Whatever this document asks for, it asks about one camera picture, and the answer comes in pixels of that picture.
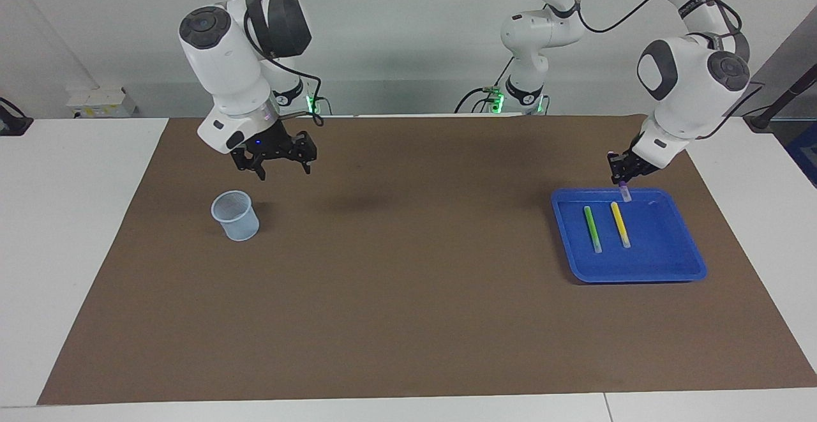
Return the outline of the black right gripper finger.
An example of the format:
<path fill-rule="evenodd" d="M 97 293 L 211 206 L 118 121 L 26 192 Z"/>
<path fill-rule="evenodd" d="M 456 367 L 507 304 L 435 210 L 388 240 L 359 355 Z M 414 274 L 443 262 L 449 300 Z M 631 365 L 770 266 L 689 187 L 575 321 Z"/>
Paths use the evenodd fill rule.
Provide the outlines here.
<path fill-rule="evenodd" d="M 311 163 L 317 160 L 317 146 L 313 142 L 310 134 L 301 131 L 294 136 L 294 158 L 303 166 L 304 172 L 309 175 Z"/>
<path fill-rule="evenodd" d="M 263 156 L 252 154 L 247 157 L 247 151 L 231 151 L 231 158 L 239 171 L 252 171 L 260 180 L 266 180 L 266 170 L 263 167 Z"/>

